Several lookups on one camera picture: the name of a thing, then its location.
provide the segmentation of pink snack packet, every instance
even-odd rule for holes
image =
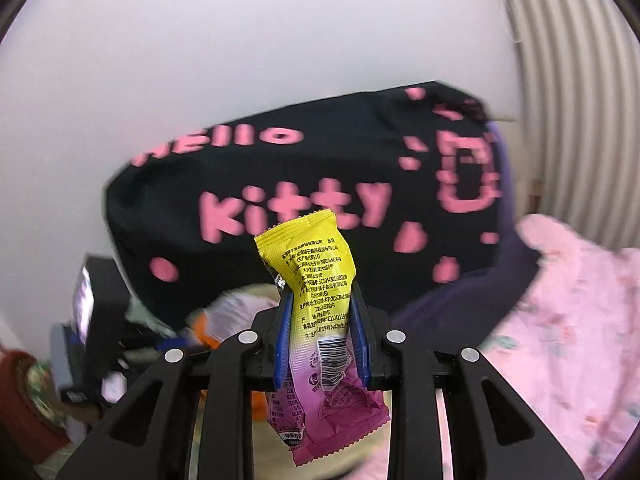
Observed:
[[[389,420],[382,392],[366,390],[348,334],[355,265],[331,210],[256,237],[258,252],[293,291],[289,370],[267,394],[268,421],[303,465],[350,446]]]

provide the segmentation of barcode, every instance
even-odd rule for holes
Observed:
[[[318,353],[320,354],[320,385],[324,392],[330,392],[340,383],[350,362],[347,339],[319,339]]]

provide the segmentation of black gripper frame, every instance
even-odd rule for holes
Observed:
[[[198,480],[253,480],[250,392],[276,390],[282,373],[278,338],[290,316],[290,294],[286,288],[279,306],[256,315],[253,342],[236,335],[216,350],[177,361],[175,351],[159,358],[106,413],[57,480],[188,480],[202,390],[208,394]],[[385,312],[365,306],[354,282],[350,333],[358,374],[369,390],[393,393],[389,480],[442,478],[438,388],[455,480],[584,478],[480,352],[434,352],[411,336],[391,342],[391,328]]]

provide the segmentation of blue gripper pad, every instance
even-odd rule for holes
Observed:
[[[287,296],[284,298],[284,314],[282,316],[282,323],[280,324],[278,341],[276,343],[276,359],[273,380],[277,390],[281,389],[282,383],[287,377],[287,370],[289,369],[289,332],[291,329],[291,313],[293,310],[292,291],[290,288],[286,287],[282,293]]]
[[[349,332],[353,344],[353,354],[356,359],[356,369],[362,385],[366,388],[371,377],[369,345],[365,335],[362,317],[358,306],[359,294],[355,293],[355,287],[351,287],[351,299],[349,302]]]

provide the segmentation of green fabric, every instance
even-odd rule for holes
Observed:
[[[38,411],[54,426],[65,427],[65,414],[47,400],[47,383],[51,381],[49,363],[37,362],[27,371],[27,395]]]

